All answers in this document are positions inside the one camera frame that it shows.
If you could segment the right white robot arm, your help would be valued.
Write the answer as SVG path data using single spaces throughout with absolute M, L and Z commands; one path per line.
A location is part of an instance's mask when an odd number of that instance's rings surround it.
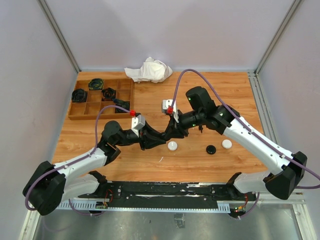
M 185 137 L 188 129 L 206 126 L 240 144 L 267 167 L 263 172 L 235 173 L 226 188 L 227 196 L 238 200 L 244 193 L 268 191 L 278 199 L 287 200 L 304 176 L 307 156 L 272 142 L 233 108 L 216 105 L 201 86 L 188 90 L 186 97 L 192 108 L 187 113 L 178 111 L 171 99 L 162 101 L 161 110 L 170 116 L 174 130 Z

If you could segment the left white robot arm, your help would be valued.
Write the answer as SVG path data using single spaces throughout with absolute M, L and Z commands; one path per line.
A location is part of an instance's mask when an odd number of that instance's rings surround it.
M 83 194 L 101 198 L 107 193 L 107 185 L 91 174 L 91 170 L 113 162 L 120 154 L 119 146 L 139 144 L 142 150 L 147 150 L 166 142 L 165 133 L 154 130 L 137 117 L 127 130 L 117 121 L 109 121 L 89 151 L 56 164 L 40 163 L 22 191 L 24 204 L 28 210 L 46 216 L 61 202 Z

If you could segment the white round case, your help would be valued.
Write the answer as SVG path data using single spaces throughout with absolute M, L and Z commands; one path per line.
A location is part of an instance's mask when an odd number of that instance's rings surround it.
M 167 148 L 168 148 L 170 151 L 176 151 L 177 148 L 178 148 L 178 144 L 177 144 L 177 142 L 175 142 L 175 141 L 170 141 L 170 142 L 167 144 Z

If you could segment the white earbud charging case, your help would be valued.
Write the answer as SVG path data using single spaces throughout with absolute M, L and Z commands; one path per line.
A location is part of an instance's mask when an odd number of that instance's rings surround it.
M 221 142 L 221 145 L 224 149 L 230 149 L 233 146 L 233 143 L 229 139 L 224 139 Z

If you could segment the black round case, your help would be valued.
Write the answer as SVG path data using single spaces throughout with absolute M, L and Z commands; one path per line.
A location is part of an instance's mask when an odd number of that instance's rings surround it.
M 208 145 L 206 147 L 206 152 L 209 154 L 209 155 L 214 155 L 216 153 L 217 149 L 214 145 Z

